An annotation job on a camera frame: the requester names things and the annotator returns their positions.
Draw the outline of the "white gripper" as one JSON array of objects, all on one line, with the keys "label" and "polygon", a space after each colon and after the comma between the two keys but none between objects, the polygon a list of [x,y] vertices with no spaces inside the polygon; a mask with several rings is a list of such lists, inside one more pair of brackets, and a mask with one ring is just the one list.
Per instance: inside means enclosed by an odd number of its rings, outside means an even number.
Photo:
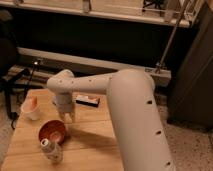
[{"label": "white gripper", "polygon": [[73,102],[72,95],[70,93],[56,93],[55,94],[55,104],[57,111],[59,112],[60,119],[65,122],[65,114],[66,114],[66,122],[74,123],[74,115],[73,112]]}]

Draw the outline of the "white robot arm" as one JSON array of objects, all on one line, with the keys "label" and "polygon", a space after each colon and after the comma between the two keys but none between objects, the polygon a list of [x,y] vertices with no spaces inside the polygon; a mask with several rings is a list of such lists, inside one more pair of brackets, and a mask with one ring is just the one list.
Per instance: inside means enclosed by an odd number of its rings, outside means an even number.
[{"label": "white robot arm", "polygon": [[50,77],[59,113],[72,111],[72,94],[106,95],[124,171],[176,171],[154,98],[153,78],[140,69],[76,77],[67,69]]}]

